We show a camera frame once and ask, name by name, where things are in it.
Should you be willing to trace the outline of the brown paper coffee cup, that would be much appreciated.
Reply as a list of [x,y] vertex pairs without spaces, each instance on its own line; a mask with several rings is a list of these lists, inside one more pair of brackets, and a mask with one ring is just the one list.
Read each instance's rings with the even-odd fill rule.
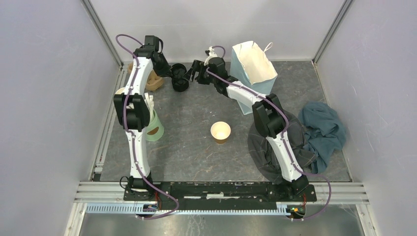
[[224,144],[231,134],[231,127],[226,122],[218,121],[211,126],[210,133],[217,144]]

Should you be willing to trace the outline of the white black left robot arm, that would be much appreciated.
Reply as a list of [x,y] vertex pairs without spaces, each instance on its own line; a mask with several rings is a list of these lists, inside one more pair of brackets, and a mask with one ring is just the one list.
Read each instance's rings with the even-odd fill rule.
[[159,37],[145,36],[140,48],[132,52],[133,68],[126,86],[113,98],[118,121],[129,143],[131,168],[125,191],[145,201],[151,199],[156,190],[147,159],[146,128],[151,112],[146,104],[145,88],[151,72],[159,77],[170,74],[170,66],[162,49],[163,41]]

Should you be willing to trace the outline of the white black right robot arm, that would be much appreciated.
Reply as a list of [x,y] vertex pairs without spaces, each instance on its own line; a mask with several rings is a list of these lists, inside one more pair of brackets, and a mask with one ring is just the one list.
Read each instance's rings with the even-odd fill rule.
[[298,200],[309,182],[291,148],[288,131],[292,122],[278,97],[256,92],[228,74],[220,57],[193,61],[187,75],[199,84],[213,84],[219,94],[252,109],[254,122],[247,142],[253,162],[267,180],[283,186],[287,199]]

